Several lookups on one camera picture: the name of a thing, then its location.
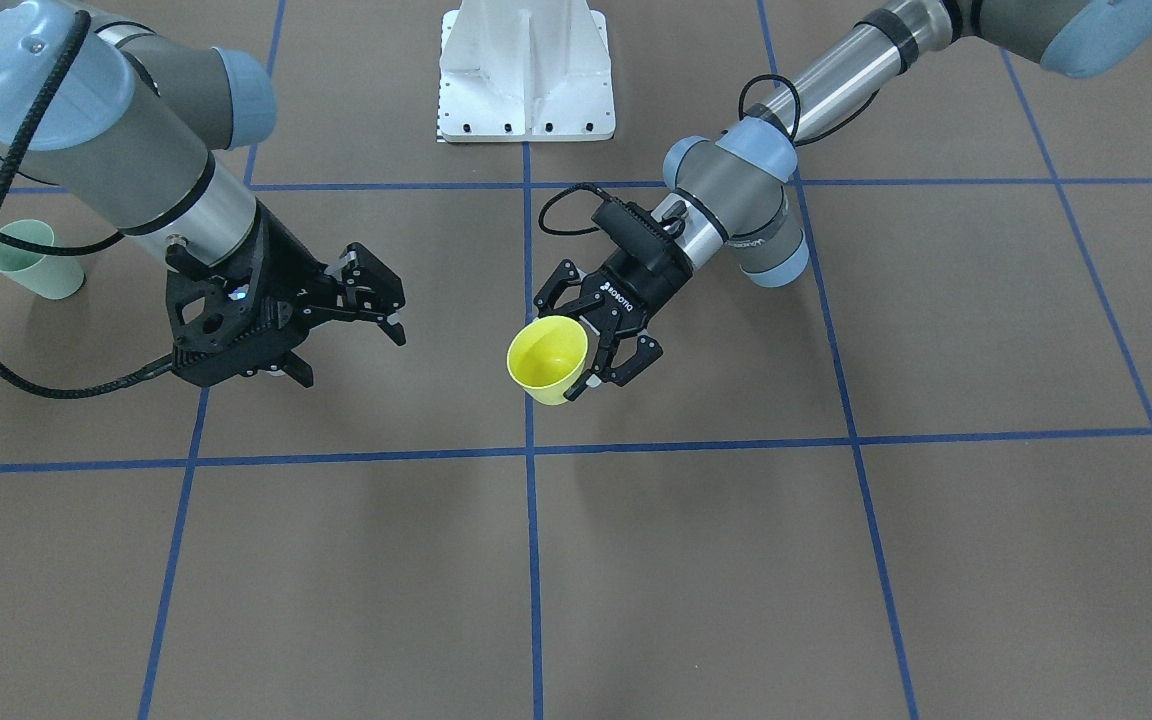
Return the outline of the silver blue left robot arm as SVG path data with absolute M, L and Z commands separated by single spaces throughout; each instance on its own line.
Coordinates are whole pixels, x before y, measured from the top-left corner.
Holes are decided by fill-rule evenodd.
M 535 320 L 506 355 L 511 381 L 561 406 L 599 386 L 626 386 L 664 354 L 647 325 L 723 249 L 761 287 L 804 273 L 810 251 L 788 196 L 799 149 L 859 118 L 884 85 L 960 38 L 979 38 L 1044 70 L 1087 78 L 1152 35 L 1152 1 L 890 1 L 717 138 L 691 136 L 664 158 L 655 209 L 593 183 L 591 232 L 614 251 L 593 272 L 563 262 L 532 300 Z

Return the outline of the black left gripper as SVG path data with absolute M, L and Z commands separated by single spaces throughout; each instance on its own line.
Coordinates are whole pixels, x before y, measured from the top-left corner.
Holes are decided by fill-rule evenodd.
M 626 387 L 627 382 L 662 357 L 660 342 L 639 332 L 646 329 L 649 320 L 677 295 L 692 274 L 690 259 L 680 250 L 659 252 L 649 263 L 632 258 L 626 250 L 617 250 L 591 273 L 581 272 L 571 260 L 559 264 L 536 291 L 535 318 L 567 316 L 579 319 L 600 334 L 591 365 L 582 369 L 576 381 L 564 391 L 564 401 L 579 397 L 591 379 Z M 577 290 L 576 300 L 561 304 L 559 300 L 571 288 Z M 582 297 L 593 296 L 594 293 L 602 296 L 602 302 L 588 306 Z M 623 343 L 630 344 L 634 353 L 620 365 L 614 365 L 614 356 Z

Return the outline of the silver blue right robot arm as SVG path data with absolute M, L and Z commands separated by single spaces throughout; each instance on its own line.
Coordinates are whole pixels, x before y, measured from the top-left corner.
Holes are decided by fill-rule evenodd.
M 81 1 L 0 1 L 0 211 L 14 179 L 63 187 L 113 225 L 84 247 L 0 243 L 73 260 L 131 240 L 168 270 L 172 351 L 81 389 L 0 377 L 40 397 L 94 397 L 172 373 L 198 387 L 314 372 L 297 355 L 324 323 L 406 342 L 401 278 L 361 243 L 321 263 L 217 159 L 266 141 L 276 100 L 242 51 L 187 47 Z

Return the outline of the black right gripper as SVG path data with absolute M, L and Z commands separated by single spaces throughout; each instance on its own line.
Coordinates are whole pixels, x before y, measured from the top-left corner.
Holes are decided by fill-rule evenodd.
M 349 243 L 338 263 L 314 258 L 270 209 L 256 206 L 252 227 L 236 250 L 236 270 L 250 285 L 248 297 L 273 301 L 279 327 L 311 331 L 323 323 L 372 323 L 397 346 L 407 342 L 399 313 L 406 305 L 402 279 L 361 243 Z M 296 353 L 271 361 L 301 387 L 314 387 L 314 369 Z

